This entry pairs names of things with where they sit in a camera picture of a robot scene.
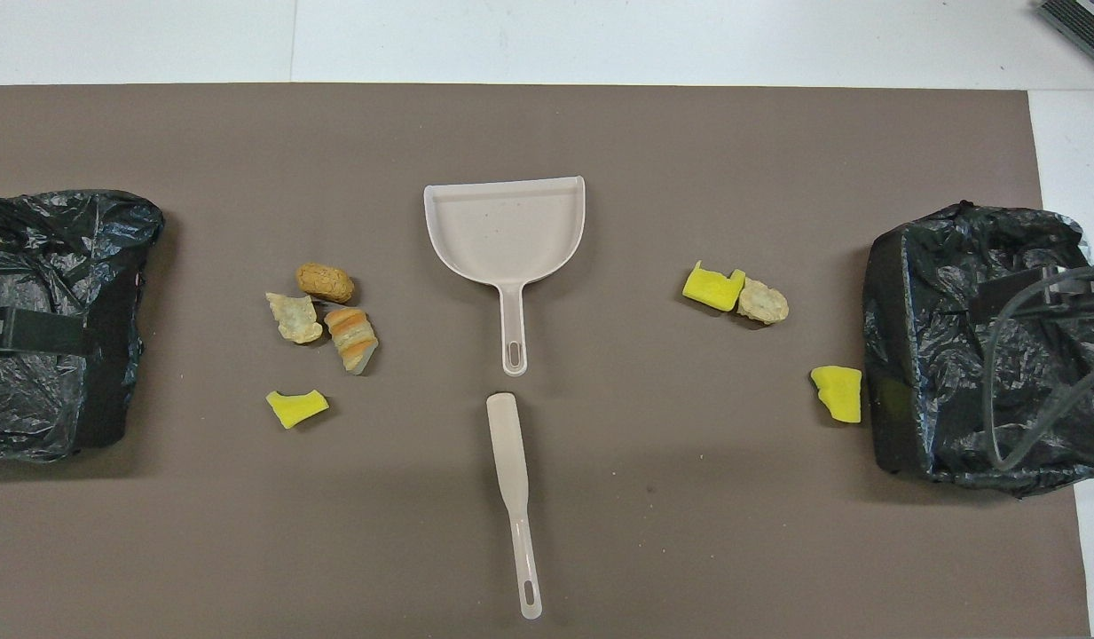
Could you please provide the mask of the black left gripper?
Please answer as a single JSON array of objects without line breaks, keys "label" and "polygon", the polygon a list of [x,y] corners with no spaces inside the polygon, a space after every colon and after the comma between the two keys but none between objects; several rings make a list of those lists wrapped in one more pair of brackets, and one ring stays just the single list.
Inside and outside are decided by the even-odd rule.
[{"label": "black left gripper", "polygon": [[88,352],[81,316],[0,306],[0,357],[20,353],[83,356]]}]

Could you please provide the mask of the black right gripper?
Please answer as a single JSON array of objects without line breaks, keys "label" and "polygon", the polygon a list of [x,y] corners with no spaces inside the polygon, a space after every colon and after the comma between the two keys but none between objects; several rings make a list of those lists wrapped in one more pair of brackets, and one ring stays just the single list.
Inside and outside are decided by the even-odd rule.
[{"label": "black right gripper", "polygon": [[1017,304],[1013,320],[1094,322],[1094,265],[1079,270],[1045,265],[986,280],[971,297],[971,322],[993,322],[1013,297],[1029,287],[1035,292]]}]

